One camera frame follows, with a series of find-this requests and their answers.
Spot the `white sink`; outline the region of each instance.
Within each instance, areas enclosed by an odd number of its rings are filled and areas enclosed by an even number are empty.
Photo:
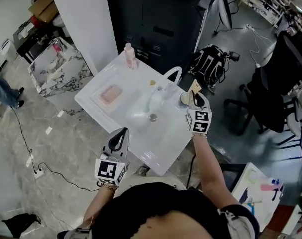
[[[162,77],[143,62],[138,69],[129,69],[121,53],[75,97],[107,132],[127,127],[129,151],[158,175],[166,173],[191,139],[185,121],[187,108],[179,105],[179,97],[184,92],[180,87],[166,100],[163,90],[156,91],[149,104],[150,110],[144,112],[148,95],[155,87],[150,86],[150,80],[158,82]],[[106,104],[100,94],[111,84],[118,85],[122,93],[111,104]]]

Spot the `gray floor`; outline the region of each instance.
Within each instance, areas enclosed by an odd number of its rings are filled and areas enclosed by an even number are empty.
[[[258,28],[269,28],[261,17],[243,6],[238,14],[234,15],[233,20],[234,27],[249,24]],[[252,162],[266,175],[283,179],[286,187],[283,203],[294,204],[297,181],[302,178],[302,160],[282,162],[279,160],[300,156],[301,150],[299,148],[277,150],[274,142],[285,136],[273,132],[258,135],[255,121],[250,123],[243,136],[236,136],[234,132],[243,123],[245,111],[239,111],[232,105],[228,109],[223,107],[225,98],[245,100],[238,86],[248,82],[255,69],[248,51],[256,49],[254,39],[247,30],[220,32],[218,36],[212,38],[211,34],[217,24],[218,17],[209,17],[200,45],[213,43],[225,51],[233,50],[240,53],[241,59],[238,63],[231,62],[226,80],[216,86],[216,95],[209,96],[213,122],[208,140],[219,153],[233,163]],[[270,29],[259,32],[274,41]],[[261,55],[257,56],[257,59],[261,60],[267,48],[260,41],[259,45]],[[59,111],[55,106],[37,93],[28,75],[27,66],[26,61],[17,59],[13,65],[6,66],[4,77],[13,87],[26,88],[23,94],[26,103],[16,111],[27,144],[33,149],[34,163],[47,162],[52,169],[63,173],[72,182],[95,189],[93,174],[95,158],[100,152],[106,132],[86,113],[83,113],[80,121],[66,114],[58,117]],[[70,226],[75,227],[79,223],[95,193],[80,190],[48,170],[43,177],[35,181],[32,167],[26,166],[29,156],[15,114],[11,109],[3,110],[1,113],[1,143],[8,151],[6,159],[23,192],[21,208],[1,215],[9,218],[25,211],[36,212],[44,220],[44,225],[42,227],[33,225],[22,238],[55,238],[58,231]],[[48,127],[53,128],[49,135],[45,133]],[[170,169],[170,172],[184,183],[189,173],[191,158],[191,151],[186,149]],[[130,161],[132,162],[130,173],[133,173],[141,163],[133,156],[130,156]],[[198,181],[196,170],[195,166],[192,184]]]

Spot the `pink soap bar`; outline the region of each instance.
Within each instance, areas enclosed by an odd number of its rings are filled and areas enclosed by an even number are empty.
[[[109,86],[100,96],[106,103],[111,103],[122,93],[122,89],[119,86],[113,84]]]

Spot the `dark gray floor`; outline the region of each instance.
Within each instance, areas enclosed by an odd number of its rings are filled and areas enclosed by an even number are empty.
[[[275,42],[271,26],[257,13],[246,5],[241,5],[239,12],[232,16],[233,28],[242,28],[247,24],[255,28],[262,36]],[[280,150],[275,143],[290,136],[290,133],[266,132],[258,135],[258,125],[253,119],[243,136],[237,136],[246,118],[245,109],[239,109],[233,104],[224,107],[226,98],[238,99],[246,102],[244,93],[239,91],[239,86],[248,83],[255,70],[255,62],[250,56],[249,50],[257,50],[254,37],[248,30],[234,29],[229,32],[220,32],[212,37],[213,31],[219,22],[217,13],[209,15],[204,29],[200,48],[208,44],[214,44],[223,51],[230,50],[241,55],[239,62],[230,62],[230,69],[226,73],[226,79],[216,85],[215,95],[208,96],[213,111],[213,121],[208,134],[208,140],[212,147],[226,155],[232,163],[254,163],[267,176],[282,179],[285,183],[285,191],[282,198],[283,204],[296,204],[302,181],[302,159],[280,161],[290,157],[302,155],[299,147]],[[266,45],[258,40],[261,49],[260,54],[255,55],[258,63],[262,64],[263,56],[269,52]]]

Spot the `black office chair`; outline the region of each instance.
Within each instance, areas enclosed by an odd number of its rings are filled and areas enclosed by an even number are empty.
[[[244,125],[237,135],[242,135],[252,117],[260,126],[259,133],[267,129],[281,133],[284,129],[285,111],[282,95],[286,95],[293,86],[302,80],[302,55],[293,45],[291,37],[281,32],[274,52],[269,62],[261,68],[256,68],[252,81],[241,85],[248,102],[226,99],[224,104],[233,103],[246,108],[249,112]]]

